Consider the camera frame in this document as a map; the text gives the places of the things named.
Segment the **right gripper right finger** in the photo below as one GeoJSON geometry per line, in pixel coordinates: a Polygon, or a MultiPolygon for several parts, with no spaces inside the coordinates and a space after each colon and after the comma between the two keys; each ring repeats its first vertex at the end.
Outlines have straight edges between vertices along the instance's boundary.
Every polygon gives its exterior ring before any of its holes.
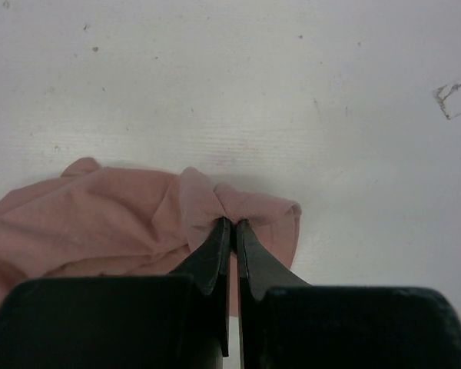
{"type": "Polygon", "coordinates": [[[248,221],[235,226],[237,255],[240,362],[242,368],[281,368],[272,307],[277,298],[308,284],[285,267],[258,240],[248,221]]]}

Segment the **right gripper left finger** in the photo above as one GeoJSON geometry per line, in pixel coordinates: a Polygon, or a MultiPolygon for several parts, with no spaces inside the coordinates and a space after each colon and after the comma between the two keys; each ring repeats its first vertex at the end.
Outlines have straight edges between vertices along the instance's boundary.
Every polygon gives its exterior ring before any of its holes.
{"type": "Polygon", "coordinates": [[[231,222],[217,220],[207,239],[169,275],[191,283],[183,310],[182,357],[229,355],[231,222]]]}

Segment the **pink t shirt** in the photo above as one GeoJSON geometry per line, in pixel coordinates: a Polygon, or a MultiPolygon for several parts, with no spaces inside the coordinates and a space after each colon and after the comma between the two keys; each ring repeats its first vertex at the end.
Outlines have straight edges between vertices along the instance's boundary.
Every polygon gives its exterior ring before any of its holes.
{"type": "Polygon", "coordinates": [[[295,201],[180,174],[82,158],[57,178],[0,200],[0,304],[34,278],[165,274],[200,247],[217,219],[246,220],[260,243],[292,265],[300,233],[295,201]]]}

